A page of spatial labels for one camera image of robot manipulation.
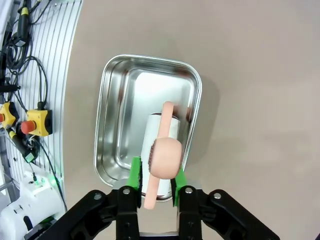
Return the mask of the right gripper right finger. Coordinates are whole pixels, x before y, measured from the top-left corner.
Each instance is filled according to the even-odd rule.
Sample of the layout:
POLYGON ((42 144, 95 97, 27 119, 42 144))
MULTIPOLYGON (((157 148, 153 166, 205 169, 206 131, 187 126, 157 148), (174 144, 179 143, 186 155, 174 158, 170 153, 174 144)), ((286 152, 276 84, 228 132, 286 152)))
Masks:
POLYGON ((201 240, 202 223, 224 240, 278 240, 280 237, 222 189, 209 194, 189 185, 183 170, 170 180, 180 240, 201 240))

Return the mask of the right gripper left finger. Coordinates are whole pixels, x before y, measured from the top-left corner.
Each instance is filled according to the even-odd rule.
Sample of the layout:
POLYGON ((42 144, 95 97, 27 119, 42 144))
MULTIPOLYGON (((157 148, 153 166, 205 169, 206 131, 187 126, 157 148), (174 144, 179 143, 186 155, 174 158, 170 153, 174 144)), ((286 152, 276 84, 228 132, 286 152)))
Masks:
POLYGON ((57 220, 39 239, 93 240, 112 222, 117 240, 140 238, 137 210, 142 203, 142 161, 133 157, 129 177, 105 194, 92 190, 57 220))

